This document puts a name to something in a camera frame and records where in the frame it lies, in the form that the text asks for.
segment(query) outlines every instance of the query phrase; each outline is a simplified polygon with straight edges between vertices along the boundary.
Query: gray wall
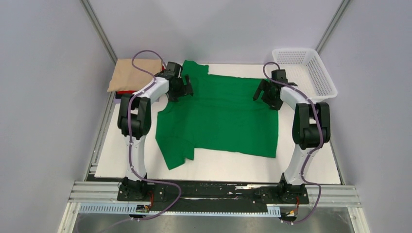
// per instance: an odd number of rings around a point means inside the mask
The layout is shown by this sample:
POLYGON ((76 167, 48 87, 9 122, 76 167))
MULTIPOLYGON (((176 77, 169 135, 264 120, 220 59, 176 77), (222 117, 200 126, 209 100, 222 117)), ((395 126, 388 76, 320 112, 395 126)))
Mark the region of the gray wall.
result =
POLYGON ((113 68, 78 0, 0 1, 1 232, 57 231, 113 68))
POLYGON ((411 232, 412 2, 353 1, 321 58, 333 145, 373 233, 411 232))
POLYGON ((341 0, 90 2, 119 58, 261 64, 276 47, 315 48, 341 0))

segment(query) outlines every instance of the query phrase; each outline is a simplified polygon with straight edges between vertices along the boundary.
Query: green shirt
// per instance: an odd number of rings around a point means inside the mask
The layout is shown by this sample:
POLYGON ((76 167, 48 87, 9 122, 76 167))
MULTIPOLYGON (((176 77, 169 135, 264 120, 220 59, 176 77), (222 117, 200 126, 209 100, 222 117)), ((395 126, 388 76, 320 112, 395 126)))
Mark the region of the green shirt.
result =
POLYGON ((169 102, 158 113, 156 140, 169 169, 194 159, 194 149, 275 158, 278 112, 252 97, 261 79, 209 75, 209 66, 183 63, 193 97, 169 102))

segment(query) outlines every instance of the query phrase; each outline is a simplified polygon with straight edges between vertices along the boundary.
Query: white work surface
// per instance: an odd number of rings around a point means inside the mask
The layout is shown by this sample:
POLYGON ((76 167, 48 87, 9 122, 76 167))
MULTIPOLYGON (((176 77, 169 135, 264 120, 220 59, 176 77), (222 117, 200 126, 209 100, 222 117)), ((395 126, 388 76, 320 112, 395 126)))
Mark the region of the white work surface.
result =
MULTIPOLYGON (((286 71, 287 74, 293 73, 293 71, 288 72, 288 68, 286 71)), ((209 74, 264 78, 262 65, 209 64, 209 74)), ((294 75, 288 75, 288 80, 299 85, 299 80, 294 75)), ((149 179, 279 182, 282 172, 289 165, 295 145, 292 139, 294 111, 287 104, 284 103, 279 111, 279 138, 276 158, 265 158, 238 152, 195 149, 193 161, 186 159, 183 165, 168 170, 155 139, 157 113, 166 107, 167 102, 166 95, 163 95, 159 102, 152 105, 152 127, 147 134, 145 144, 145 165, 149 179)), ((114 108, 95 177, 123 178, 125 175, 127 146, 120 129, 117 128, 119 105, 116 104, 114 108)), ((324 144, 313 158, 306 178, 308 181, 317 183, 340 184, 329 143, 324 144)))

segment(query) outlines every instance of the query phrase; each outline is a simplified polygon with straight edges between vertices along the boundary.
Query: white plastic basket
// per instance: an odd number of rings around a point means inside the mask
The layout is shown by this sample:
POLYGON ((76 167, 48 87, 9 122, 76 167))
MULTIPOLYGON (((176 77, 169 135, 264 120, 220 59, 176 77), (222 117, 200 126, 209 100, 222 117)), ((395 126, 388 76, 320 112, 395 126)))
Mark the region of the white plastic basket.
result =
POLYGON ((321 102, 337 96, 338 91, 315 50, 276 49, 272 55, 280 68, 286 70, 288 81, 296 83, 312 100, 321 102))

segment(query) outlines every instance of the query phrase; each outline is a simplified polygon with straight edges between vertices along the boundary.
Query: metal frame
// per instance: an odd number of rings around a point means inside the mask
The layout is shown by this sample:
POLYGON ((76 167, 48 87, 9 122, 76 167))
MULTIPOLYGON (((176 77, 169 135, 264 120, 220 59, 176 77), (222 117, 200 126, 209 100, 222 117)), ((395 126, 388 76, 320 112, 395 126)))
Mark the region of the metal frame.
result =
MULTIPOLYGON (((107 50, 113 63, 116 63, 117 56, 104 33, 96 14, 89 0, 80 0, 83 5, 93 27, 98 33, 105 49, 107 50)), ((325 33, 319 41, 316 51, 320 53, 336 28, 343 13, 351 0, 342 0, 333 19, 328 25, 325 33)), ((107 133, 108 125, 113 114, 115 93, 110 93, 106 109, 103 114, 100 129, 96 138, 93 149, 93 154, 90 159, 90 164, 86 173, 94 174, 97 168, 97 163, 101 150, 103 148, 104 139, 107 133)), ((239 189, 252 189, 258 186, 275 186, 276 184, 250 184, 247 186, 238 186, 239 189)), ((318 188, 314 185, 307 185, 309 204, 303 206, 313 206, 317 195, 318 188)), ((70 233, 73 231, 78 213, 129 213, 131 207, 137 204, 149 204, 148 202, 120 202, 117 201, 118 183, 117 182, 75 182, 70 194, 60 227, 59 233, 70 233)), ((277 210, 283 207, 291 207, 291 204, 271 204, 268 205, 268 213, 182 213, 182 212, 167 212, 166 215, 201 215, 201 216, 275 216, 277 210)), ((350 185, 322 185, 322 195, 318 207, 335 208, 346 207, 351 216, 352 226, 355 233, 369 233, 369 228, 365 220, 363 208, 359 200, 358 194, 354 186, 350 185)))
POLYGON ((336 26, 338 25, 339 20, 341 19, 343 13, 347 9, 349 3, 351 0, 342 0, 341 4, 338 7, 338 10, 336 11, 335 15, 333 16, 331 22, 329 23, 328 27, 326 28, 325 33, 323 34, 321 40, 319 41, 318 45, 316 46, 316 51, 318 54, 321 53, 323 47, 329 40, 330 35, 332 35, 333 31, 335 30, 336 26))
POLYGON ((117 62, 117 56, 113 50, 113 47, 111 46, 109 40, 107 39, 106 34, 103 31, 102 26, 100 25, 99 20, 97 19, 96 14, 93 11, 93 7, 91 6, 90 2, 88 0, 80 0, 82 3, 87 16, 89 16, 89 19, 91 23, 93 24, 94 29, 96 29, 97 34, 100 37, 100 40, 102 41, 104 48, 106 49, 107 53, 109 53, 110 58, 112 59, 113 63, 116 64, 117 62))

